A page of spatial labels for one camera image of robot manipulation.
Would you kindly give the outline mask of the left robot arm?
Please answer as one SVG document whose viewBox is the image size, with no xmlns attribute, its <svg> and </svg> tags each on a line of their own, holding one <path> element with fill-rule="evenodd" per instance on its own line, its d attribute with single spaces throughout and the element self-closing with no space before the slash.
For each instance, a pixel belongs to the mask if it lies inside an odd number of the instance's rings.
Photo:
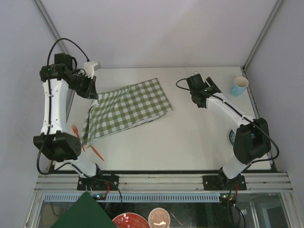
<svg viewBox="0 0 304 228">
<path fill-rule="evenodd" d="M 96 100 L 95 72 L 100 69 L 97 61 L 86 61 L 83 68 L 73 66 L 76 59 L 68 54 L 54 56 L 54 63 L 43 66 L 40 79 L 43 83 L 45 107 L 44 121 L 40 135 L 34 136 L 33 143 L 39 155 L 56 161 L 60 167 L 70 165 L 94 190 L 104 185 L 104 178 L 98 175 L 97 165 L 84 154 L 79 137 L 68 133 L 67 93 L 73 90 L 85 99 Z"/>
</svg>

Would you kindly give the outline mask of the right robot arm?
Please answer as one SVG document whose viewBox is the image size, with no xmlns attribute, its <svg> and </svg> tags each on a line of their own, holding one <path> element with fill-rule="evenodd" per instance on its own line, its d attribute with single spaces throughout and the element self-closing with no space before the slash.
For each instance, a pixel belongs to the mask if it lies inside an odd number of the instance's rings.
<svg viewBox="0 0 304 228">
<path fill-rule="evenodd" d="M 230 104 L 213 80 L 203 80 L 199 73 L 186 78 L 192 101 L 199 108 L 209 109 L 223 117 L 235 135 L 233 156 L 220 169 L 218 184 L 228 190 L 235 184 L 235 178 L 257 159 L 271 151 L 267 121 L 255 119 Z"/>
</svg>

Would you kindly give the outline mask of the green white checkered cloth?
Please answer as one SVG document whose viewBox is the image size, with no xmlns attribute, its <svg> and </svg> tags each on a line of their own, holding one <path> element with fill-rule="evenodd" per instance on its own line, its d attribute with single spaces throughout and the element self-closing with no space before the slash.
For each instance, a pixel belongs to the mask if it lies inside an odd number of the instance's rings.
<svg viewBox="0 0 304 228">
<path fill-rule="evenodd" d="M 98 94 L 86 114 L 81 144 L 157 120 L 173 111 L 157 78 Z"/>
</svg>

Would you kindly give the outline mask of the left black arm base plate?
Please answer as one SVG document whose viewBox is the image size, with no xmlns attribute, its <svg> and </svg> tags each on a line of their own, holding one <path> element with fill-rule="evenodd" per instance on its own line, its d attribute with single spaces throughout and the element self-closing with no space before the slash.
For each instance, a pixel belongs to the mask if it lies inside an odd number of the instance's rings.
<svg viewBox="0 0 304 228">
<path fill-rule="evenodd" d="M 119 176 L 117 175 L 106 175 L 106 176 L 95 176 L 91 178 L 78 178 L 77 190 L 83 191 L 106 191 L 106 190 L 117 190 L 119 184 Z"/>
</svg>

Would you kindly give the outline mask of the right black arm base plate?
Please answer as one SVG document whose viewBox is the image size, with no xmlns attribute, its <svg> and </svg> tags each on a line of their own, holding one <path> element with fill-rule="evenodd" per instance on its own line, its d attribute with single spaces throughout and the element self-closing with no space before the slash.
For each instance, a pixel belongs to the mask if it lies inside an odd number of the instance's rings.
<svg viewBox="0 0 304 228">
<path fill-rule="evenodd" d="M 204 175 L 202 177 L 204 190 L 230 190 L 231 187 L 238 186 L 239 190 L 247 190 L 245 177 L 238 175 L 236 178 L 227 179 L 225 176 L 218 175 Z"/>
</svg>

